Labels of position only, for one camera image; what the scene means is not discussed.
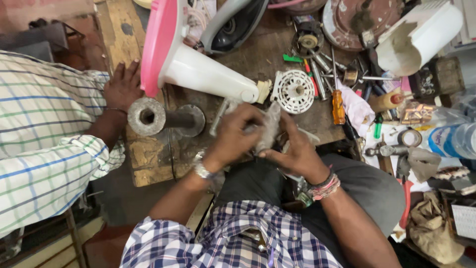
hand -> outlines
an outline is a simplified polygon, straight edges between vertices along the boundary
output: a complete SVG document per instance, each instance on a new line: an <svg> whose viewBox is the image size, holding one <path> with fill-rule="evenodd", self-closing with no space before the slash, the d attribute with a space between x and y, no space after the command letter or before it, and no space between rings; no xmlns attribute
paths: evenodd
<svg viewBox="0 0 476 268"><path fill-rule="evenodd" d="M125 70L124 62L120 62L112 79L104 85L104 98L108 108L116 108L127 113L134 101L142 97L140 89L139 59L134 60Z"/></svg>
<svg viewBox="0 0 476 268"><path fill-rule="evenodd" d="M215 142L205 153L205 168L216 172L255 146L263 135L263 117L258 108L248 103L240 104L234 112L225 115L218 126ZM251 133L245 133L243 129L247 124L258 127Z"/></svg>
<svg viewBox="0 0 476 268"><path fill-rule="evenodd" d="M324 182L329 176L329 168L317 155L316 147L311 144L307 135L298 130L296 123L284 111L281 111L280 124L281 128L288 133L289 150L282 154L267 149L259 153L259 156L273 160L282 167L304 176L311 184Z"/></svg>

water bottle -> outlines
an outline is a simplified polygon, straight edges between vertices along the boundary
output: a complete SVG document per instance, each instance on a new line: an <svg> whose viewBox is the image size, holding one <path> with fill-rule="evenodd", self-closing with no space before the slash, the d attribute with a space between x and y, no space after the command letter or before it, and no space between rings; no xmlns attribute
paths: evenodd
<svg viewBox="0 0 476 268"><path fill-rule="evenodd" d="M476 123L421 131L422 147L443 157L476 159Z"/></svg>

white plastic fan base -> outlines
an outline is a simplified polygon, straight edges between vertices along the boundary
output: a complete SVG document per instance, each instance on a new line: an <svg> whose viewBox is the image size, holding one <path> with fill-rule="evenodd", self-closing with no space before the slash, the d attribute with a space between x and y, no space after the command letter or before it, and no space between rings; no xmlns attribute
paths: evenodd
<svg viewBox="0 0 476 268"><path fill-rule="evenodd" d="M303 113L314 102L314 84L301 70L278 71L271 100L277 101L288 113Z"/></svg>

striped shirt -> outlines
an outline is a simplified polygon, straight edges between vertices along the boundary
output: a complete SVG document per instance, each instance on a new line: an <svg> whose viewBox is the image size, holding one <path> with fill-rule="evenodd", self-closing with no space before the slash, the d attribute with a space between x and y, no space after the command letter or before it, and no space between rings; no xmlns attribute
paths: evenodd
<svg viewBox="0 0 476 268"><path fill-rule="evenodd" d="M264 250L244 235L250 230L260 233ZM132 231L120 267L342 266L301 225L299 214L263 201L235 201L213 211L200 238L179 223L147 217Z"/></svg>
<svg viewBox="0 0 476 268"><path fill-rule="evenodd" d="M124 145L82 135L102 114L106 72L0 51L0 237L63 213L124 162Z"/></svg>

pink cable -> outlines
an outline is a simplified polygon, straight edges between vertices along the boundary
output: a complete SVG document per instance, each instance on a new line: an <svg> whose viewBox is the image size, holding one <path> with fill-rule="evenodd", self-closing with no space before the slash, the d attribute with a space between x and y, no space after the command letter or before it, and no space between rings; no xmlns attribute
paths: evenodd
<svg viewBox="0 0 476 268"><path fill-rule="evenodd" d="M281 8L285 8L285 7L289 7L289 6L294 6L294 5L302 3L304 1L307 1L307 0L291 0L291 1L284 2L284 3L279 3L279 4L269 4L268 9L281 9Z"/></svg>

